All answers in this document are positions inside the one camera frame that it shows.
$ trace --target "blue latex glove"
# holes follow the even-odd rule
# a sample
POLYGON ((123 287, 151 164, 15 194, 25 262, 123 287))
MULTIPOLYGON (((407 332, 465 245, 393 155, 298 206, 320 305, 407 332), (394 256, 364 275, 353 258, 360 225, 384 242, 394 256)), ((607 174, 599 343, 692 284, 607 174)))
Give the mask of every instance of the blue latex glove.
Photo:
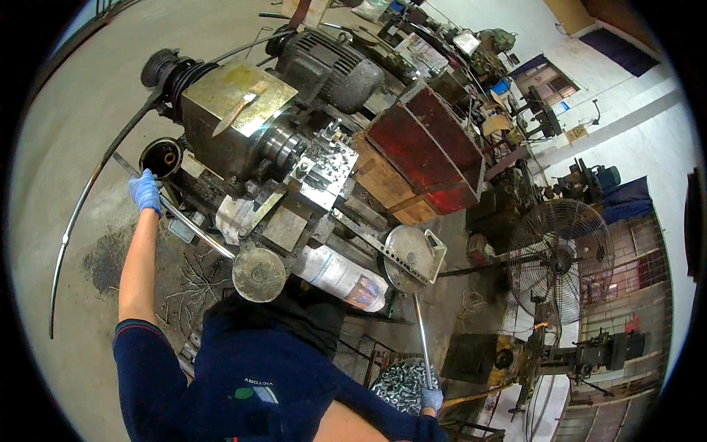
POLYGON ((437 388, 436 390, 430 390, 429 388, 422 388, 422 393, 420 396, 420 405, 422 408, 432 408, 436 412, 440 411, 442 408, 442 401, 444 396, 442 395, 442 390, 437 388))
POLYGON ((128 178, 128 190, 130 197, 139 209, 152 209, 157 212, 157 215, 162 218, 160 210, 160 191, 157 189, 155 178, 152 176, 150 169, 142 171, 140 178, 128 178))

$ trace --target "yellow sign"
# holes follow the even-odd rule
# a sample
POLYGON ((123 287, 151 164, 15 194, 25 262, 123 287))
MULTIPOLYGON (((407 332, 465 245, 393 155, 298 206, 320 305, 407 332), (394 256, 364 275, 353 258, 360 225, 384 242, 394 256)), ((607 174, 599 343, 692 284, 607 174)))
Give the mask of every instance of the yellow sign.
POLYGON ((587 129, 582 125, 573 127, 572 129, 569 129, 567 132, 565 132, 565 137, 567 137, 567 141, 569 141, 570 144, 587 135, 589 135, 589 133, 587 132, 587 129))

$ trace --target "oil stain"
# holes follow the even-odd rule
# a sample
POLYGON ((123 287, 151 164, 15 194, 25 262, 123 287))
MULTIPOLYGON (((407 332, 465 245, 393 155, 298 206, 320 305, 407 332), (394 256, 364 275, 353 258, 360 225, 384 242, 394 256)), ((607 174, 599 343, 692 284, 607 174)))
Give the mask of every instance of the oil stain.
POLYGON ((93 249, 83 258, 83 270, 103 296, 117 296, 115 290, 120 285, 120 274, 128 253, 128 247, 135 231, 135 224, 118 231, 108 227, 108 233, 101 236, 93 249))
MULTIPOLYGON (((100 237, 93 249, 83 258, 86 278, 100 292, 101 296, 117 296, 120 274, 130 247, 135 223, 121 229, 108 227, 108 232, 100 237)), ((179 263, 185 244, 167 230, 167 223, 160 222, 157 229, 155 298, 161 298, 178 291, 181 273, 179 263)))

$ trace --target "navy sweatshirt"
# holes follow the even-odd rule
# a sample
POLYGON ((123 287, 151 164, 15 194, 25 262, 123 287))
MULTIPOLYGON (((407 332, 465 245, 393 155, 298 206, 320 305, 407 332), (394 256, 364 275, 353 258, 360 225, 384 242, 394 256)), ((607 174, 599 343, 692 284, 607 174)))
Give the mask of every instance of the navy sweatshirt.
POLYGON ((143 320, 115 329, 120 406, 132 441, 311 441, 337 400, 390 441, 446 441, 436 419, 398 412, 285 330, 204 322, 194 381, 143 320))

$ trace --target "sack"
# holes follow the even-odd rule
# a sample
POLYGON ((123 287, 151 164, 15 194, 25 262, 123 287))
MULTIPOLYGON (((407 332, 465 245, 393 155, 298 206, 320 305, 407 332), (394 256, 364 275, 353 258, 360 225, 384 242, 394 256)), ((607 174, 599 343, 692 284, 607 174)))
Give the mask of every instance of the sack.
POLYGON ((371 23, 375 23, 390 2, 391 0, 363 0, 360 5, 351 9, 351 12, 371 23))

